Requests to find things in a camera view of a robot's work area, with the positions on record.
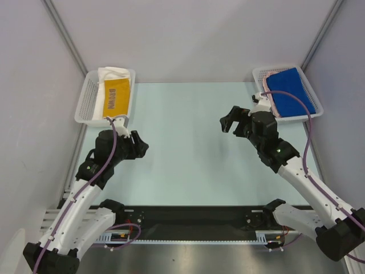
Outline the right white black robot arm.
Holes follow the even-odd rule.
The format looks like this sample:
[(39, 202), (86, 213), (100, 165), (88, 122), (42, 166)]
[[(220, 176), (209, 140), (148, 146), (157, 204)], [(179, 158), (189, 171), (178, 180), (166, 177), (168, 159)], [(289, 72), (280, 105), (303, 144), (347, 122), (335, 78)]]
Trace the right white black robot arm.
[(289, 182), (309, 203), (313, 213), (299, 210), (279, 199), (269, 203), (262, 215), (268, 229), (278, 226), (293, 228), (313, 239), (331, 260), (339, 261), (364, 243), (364, 208), (354, 209), (304, 164), (299, 152), (279, 137), (273, 114), (233, 106), (220, 119), (222, 132), (237, 123), (234, 135), (246, 138), (257, 150), (263, 164)]

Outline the yellow brown bear towel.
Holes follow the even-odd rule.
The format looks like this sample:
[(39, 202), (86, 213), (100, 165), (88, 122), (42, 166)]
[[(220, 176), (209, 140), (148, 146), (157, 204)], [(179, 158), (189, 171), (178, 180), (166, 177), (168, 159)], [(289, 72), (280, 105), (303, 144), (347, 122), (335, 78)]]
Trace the yellow brown bear towel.
[(127, 115), (131, 87), (128, 78), (109, 79), (104, 81), (105, 99), (103, 105), (103, 117), (114, 118)]

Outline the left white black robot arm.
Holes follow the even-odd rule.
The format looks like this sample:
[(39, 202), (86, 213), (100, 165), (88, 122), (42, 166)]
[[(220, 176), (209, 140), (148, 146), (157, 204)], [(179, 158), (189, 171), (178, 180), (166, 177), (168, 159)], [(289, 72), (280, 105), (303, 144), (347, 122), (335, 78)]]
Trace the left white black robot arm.
[(99, 132), (94, 149), (79, 166), (71, 192), (57, 217), (37, 243), (27, 243), (23, 256), (33, 273), (76, 273), (81, 258), (105, 231), (135, 227), (123, 204), (106, 199), (86, 223), (84, 217), (91, 204), (114, 175), (123, 160), (143, 158), (149, 145), (137, 131), (129, 136), (115, 130)]

